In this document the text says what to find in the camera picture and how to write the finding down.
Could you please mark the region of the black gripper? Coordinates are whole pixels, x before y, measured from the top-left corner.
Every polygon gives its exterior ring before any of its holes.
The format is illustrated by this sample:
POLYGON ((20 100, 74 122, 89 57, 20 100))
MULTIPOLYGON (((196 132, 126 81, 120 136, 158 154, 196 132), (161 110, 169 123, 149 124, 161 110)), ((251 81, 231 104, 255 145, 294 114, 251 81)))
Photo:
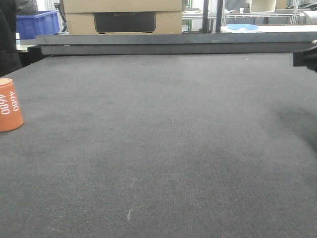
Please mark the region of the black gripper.
POLYGON ((314 72, 317 71, 317 41, 312 41, 312 47, 293 53, 293 67, 304 66, 314 72))

